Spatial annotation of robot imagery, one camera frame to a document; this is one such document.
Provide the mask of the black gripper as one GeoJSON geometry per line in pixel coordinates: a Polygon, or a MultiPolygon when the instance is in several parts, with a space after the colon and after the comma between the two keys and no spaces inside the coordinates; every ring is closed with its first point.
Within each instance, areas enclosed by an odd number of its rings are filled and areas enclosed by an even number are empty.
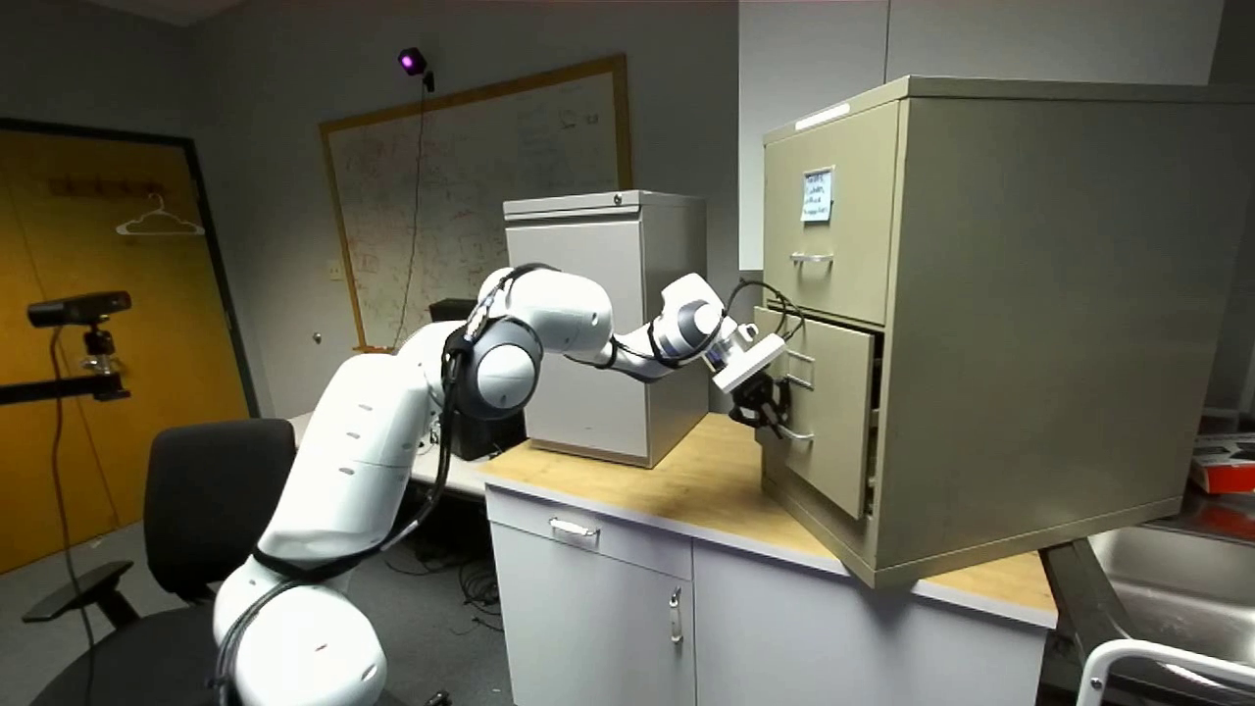
{"type": "Polygon", "coordinates": [[[769,375],[752,374],[738,391],[731,417],[738,422],[761,427],[769,438],[785,442],[782,422],[787,418],[787,387],[769,375]]]}

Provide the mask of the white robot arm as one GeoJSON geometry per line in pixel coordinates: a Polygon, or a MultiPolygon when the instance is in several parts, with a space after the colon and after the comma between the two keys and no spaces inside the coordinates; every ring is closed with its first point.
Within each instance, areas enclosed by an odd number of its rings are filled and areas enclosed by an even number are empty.
{"type": "Polygon", "coordinates": [[[738,391],[785,336],[738,323],[701,273],[668,282],[664,308],[617,332],[595,278],[521,264],[500,267],[463,323],[353,354],[310,412],[266,529],[215,593],[219,706],[378,706],[390,658],[341,575],[441,507],[455,427],[521,412],[548,354],[642,386],[701,361],[738,391]]]}

